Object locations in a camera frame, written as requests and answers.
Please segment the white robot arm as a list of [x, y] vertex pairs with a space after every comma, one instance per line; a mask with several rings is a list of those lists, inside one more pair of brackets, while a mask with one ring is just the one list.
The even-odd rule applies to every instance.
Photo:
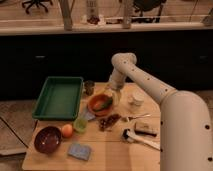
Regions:
[[109, 87], [119, 91], [129, 77], [159, 105], [160, 171], [213, 171], [213, 134], [205, 101], [155, 78], [136, 62], [134, 53], [113, 55]]

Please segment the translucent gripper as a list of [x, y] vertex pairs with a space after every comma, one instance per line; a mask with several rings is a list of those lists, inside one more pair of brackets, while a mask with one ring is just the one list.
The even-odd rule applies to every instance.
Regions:
[[117, 90], [113, 90], [109, 85], [106, 85], [104, 88], [104, 93], [110, 96], [113, 99], [113, 105], [117, 106], [121, 99], [121, 92]]

